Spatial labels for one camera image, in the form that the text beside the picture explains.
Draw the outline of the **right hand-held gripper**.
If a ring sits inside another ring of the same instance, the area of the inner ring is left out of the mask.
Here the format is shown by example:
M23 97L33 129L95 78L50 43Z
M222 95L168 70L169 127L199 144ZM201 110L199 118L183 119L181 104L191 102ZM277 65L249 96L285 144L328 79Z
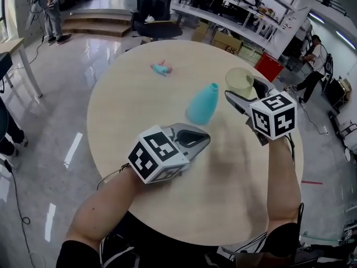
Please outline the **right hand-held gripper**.
M288 93L277 93L266 78L254 76L253 88L258 98L246 99L230 90L225 98L240 114L249 115L247 125L265 146L296 128L297 103Z

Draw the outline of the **white-legged desk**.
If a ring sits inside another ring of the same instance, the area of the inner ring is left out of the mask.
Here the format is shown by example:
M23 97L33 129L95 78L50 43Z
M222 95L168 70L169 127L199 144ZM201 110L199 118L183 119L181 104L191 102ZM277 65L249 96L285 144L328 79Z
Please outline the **white-legged desk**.
M34 92L34 95L38 98L42 97L42 91L40 87L38 86L38 83L35 79L35 76L32 72L30 62L28 60L26 50L24 47L24 38L20 39L15 39L15 40L7 40L4 43L0 44L0 52L9 52L11 56L13 56L16 53L19 53L22 65L25 69L25 72L27 74L27 80L29 84L32 87L32 90Z

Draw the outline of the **person's left forearm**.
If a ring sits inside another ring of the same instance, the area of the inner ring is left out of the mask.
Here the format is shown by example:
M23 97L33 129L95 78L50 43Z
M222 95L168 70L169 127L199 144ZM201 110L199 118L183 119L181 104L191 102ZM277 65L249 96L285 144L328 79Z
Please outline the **person's left forearm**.
M144 183L131 167L112 177L89 196L76 211L66 240L99 250L99 244L129 210Z

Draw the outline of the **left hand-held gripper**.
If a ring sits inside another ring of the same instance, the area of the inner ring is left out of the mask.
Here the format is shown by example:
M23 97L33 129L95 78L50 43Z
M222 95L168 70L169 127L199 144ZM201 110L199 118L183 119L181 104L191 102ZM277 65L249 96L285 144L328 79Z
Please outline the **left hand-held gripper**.
M155 125L140 133L128 155L128 162L145 184L167 181L190 167L192 161L210 143L210 135L185 123L170 126L179 149Z

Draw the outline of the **wooden steps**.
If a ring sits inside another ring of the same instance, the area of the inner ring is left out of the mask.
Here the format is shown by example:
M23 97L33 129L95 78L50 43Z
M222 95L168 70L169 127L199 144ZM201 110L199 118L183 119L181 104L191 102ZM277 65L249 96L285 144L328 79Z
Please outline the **wooden steps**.
M69 34L123 37L131 31L132 14L127 9L77 9L64 19Z

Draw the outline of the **black office chair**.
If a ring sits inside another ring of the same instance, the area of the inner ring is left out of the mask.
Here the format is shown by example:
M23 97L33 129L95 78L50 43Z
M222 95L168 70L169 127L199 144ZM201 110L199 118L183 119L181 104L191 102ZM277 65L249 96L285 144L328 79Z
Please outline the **black office chair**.
M171 20L172 0L136 0L132 10L131 29L151 41L170 40L183 34L180 26Z

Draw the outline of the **turquoise plastic bottle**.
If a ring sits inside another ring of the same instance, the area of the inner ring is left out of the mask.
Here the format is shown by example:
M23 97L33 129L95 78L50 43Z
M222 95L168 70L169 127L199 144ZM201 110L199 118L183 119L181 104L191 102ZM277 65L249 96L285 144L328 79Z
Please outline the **turquoise plastic bottle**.
M211 83L196 93L186 108L187 119L196 125L210 122L219 99L219 86Z

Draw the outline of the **black staircase railing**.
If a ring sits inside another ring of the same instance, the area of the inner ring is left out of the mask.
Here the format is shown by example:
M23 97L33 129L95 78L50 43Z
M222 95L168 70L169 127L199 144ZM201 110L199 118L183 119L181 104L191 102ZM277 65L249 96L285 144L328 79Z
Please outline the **black staircase railing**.
M347 12L342 8L341 4L337 0L316 0L322 5L326 7L330 7L339 13L341 13L344 17L348 17Z

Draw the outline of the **white shelving rack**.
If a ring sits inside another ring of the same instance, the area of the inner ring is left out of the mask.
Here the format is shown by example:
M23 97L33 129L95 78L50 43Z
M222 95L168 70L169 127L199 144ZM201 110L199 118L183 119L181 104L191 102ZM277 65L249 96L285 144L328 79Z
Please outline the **white shelving rack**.
M278 59L315 0L177 0L171 9L238 34Z

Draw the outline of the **person's black clothing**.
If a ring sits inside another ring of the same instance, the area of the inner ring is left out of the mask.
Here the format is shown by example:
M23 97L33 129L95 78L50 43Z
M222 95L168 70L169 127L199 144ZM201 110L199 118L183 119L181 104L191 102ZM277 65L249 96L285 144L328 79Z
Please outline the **person's black clothing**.
M297 252L297 223L274 229L258 253L229 260L216 246L174 240L126 213L98 250L75 240L62 244L56 268L312 268L317 257Z

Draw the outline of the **cardboard box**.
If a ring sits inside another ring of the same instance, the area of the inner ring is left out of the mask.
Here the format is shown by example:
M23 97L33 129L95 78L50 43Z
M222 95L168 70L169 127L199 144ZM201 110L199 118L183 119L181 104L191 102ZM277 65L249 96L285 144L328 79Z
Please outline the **cardboard box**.
M235 37L217 31L213 37L211 45L233 55L238 55L240 49L243 46L243 43L241 40L236 39Z
M208 30L209 30L209 24L200 21L191 35L191 41L204 42L206 40L206 34Z

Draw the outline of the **small turquoise pink toy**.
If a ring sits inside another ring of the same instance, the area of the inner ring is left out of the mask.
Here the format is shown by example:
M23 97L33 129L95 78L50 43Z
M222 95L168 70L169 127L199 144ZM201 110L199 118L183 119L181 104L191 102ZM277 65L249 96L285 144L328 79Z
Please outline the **small turquoise pink toy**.
M165 59L163 59L162 61L160 61L159 63L154 63L151 64L151 69L153 71L155 71L156 73L166 76L167 74L172 73L173 68L169 65L165 64Z

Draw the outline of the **clear yellowish plastic cup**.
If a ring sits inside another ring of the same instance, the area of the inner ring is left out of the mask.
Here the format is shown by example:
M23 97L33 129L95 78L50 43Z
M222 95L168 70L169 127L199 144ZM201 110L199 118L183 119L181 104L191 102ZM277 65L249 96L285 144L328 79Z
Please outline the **clear yellowish plastic cup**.
M230 69L226 76L226 89L248 99L253 89L253 74L241 67Z

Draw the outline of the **person's right forearm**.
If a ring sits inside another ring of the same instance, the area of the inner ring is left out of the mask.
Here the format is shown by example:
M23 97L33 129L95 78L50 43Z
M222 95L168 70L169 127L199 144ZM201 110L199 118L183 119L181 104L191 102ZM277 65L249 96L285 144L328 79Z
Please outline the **person's right forearm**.
M301 204L301 191L293 159L285 137L269 142L267 213L268 229L296 223Z

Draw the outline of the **red bin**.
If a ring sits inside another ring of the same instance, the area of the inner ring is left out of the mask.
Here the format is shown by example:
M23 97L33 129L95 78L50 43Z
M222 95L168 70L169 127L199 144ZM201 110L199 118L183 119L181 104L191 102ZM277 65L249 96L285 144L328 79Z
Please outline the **red bin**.
M260 57L254 68L259 71L267 80L273 82L279 76L284 66L266 52Z

